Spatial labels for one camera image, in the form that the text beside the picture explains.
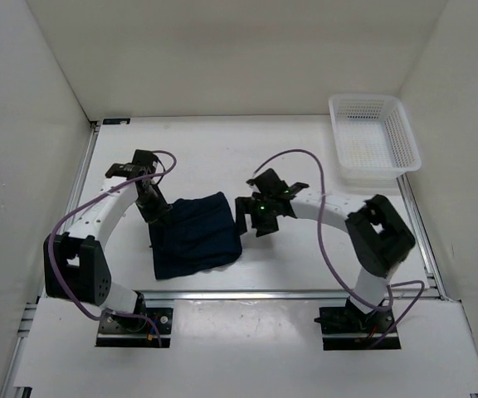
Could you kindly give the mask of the navy blue shorts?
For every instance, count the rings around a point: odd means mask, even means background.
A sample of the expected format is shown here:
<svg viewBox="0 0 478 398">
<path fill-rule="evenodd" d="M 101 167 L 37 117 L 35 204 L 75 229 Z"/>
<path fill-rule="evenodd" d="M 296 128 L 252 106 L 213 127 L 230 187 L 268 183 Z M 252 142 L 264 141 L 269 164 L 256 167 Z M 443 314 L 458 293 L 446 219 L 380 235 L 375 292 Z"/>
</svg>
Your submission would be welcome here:
<svg viewBox="0 0 478 398">
<path fill-rule="evenodd" d="M 242 254 L 232 210 L 223 192 L 178 199 L 165 221 L 149 225 L 157 280 L 229 265 Z"/>
</svg>

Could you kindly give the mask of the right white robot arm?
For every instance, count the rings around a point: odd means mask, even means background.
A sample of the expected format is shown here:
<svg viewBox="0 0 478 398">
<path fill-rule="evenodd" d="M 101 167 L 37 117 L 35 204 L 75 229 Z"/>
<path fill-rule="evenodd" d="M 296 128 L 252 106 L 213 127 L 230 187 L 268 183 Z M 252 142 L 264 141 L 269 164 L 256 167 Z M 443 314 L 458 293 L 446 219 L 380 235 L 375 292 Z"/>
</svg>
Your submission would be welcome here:
<svg viewBox="0 0 478 398">
<path fill-rule="evenodd" d="M 330 273 L 348 294 L 346 303 L 334 315 L 321 316 L 318 323 L 343 331 L 363 332 L 380 313 L 393 306 L 390 286 L 392 276 L 416 244 L 415 237 L 392 203 L 383 195 L 364 201 L 357 211 L 350 211 L 342 198 L 297 182 L 291 186 L 278 182 L 260 187 L 248 182 L 253 192 L 235 200 L 236 226 L 240 234 L 253 228 L 261 237 L 279 230 L 278 217 L 315 221 L 316 230 L 333 227 L 347 234 L 361 269 L 353 287 L 336 271 L 323 244 L 320 253 Z"/>
</svg>

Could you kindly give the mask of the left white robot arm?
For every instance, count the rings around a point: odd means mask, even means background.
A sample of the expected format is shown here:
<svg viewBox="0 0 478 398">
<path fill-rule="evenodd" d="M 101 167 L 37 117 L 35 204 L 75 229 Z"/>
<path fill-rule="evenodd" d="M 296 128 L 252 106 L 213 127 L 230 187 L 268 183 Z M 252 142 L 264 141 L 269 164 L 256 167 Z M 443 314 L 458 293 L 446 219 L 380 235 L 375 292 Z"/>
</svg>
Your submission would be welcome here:
<svg viewBox="0 0 478 398">
<path fill-rule="evenodd" d="M 130 332 L 147 323 L 143 295 L 112 281 L 105 247 L 131 206 L 152 224 L 165 217 L 171 206 L 154 180 L 169 170 L 157 167 L 159 159 L 115 163 L 105 174 L 97 197 L 77 207 L 54 226 L 44 242 L 44 276 L 50 298 L 71 301 L 86 317 L 97 320 L 85 305 L 118 317 Z"/>
</svg>

